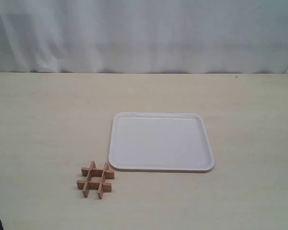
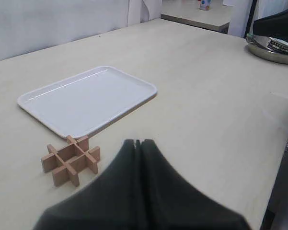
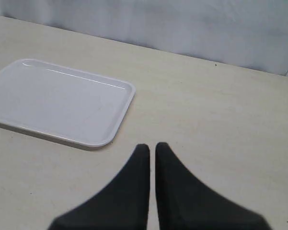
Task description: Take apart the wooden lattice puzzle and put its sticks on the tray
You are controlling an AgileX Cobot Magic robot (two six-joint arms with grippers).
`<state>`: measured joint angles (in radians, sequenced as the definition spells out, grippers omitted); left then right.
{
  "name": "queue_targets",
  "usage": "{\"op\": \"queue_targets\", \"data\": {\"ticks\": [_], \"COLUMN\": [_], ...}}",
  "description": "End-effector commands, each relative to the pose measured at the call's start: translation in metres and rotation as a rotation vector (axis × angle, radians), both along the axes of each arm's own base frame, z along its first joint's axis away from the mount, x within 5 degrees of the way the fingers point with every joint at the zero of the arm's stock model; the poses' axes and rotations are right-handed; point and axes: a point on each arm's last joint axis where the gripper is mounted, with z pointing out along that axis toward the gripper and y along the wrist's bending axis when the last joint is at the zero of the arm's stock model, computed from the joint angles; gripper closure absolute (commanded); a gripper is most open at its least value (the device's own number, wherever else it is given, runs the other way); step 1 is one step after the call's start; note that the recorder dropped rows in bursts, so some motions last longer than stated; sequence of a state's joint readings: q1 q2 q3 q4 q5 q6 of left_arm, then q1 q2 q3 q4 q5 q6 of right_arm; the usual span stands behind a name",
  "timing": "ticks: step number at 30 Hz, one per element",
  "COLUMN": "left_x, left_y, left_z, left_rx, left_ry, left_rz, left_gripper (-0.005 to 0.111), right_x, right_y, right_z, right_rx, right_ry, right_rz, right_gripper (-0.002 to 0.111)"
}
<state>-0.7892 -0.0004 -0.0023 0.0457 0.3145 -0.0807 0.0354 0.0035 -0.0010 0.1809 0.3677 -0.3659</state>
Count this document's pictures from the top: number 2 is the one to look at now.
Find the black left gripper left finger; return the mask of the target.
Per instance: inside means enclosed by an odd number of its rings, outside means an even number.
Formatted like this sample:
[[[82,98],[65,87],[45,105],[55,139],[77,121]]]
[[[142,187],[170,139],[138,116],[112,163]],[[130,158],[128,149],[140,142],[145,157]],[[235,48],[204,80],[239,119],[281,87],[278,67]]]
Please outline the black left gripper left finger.
[[[35,230],[139,230],[139,141],[124,141],[116,157],[93,182],[47,208]]]

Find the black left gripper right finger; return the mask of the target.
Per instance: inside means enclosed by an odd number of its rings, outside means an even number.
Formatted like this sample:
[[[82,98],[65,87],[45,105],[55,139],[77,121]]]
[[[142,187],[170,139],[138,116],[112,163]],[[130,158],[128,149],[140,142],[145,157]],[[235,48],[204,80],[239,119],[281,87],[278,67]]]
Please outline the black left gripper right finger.
[[[150,230],[248,230],[237,212],[198,191],[166,160],[156,143],[139,144],[142,189]]]

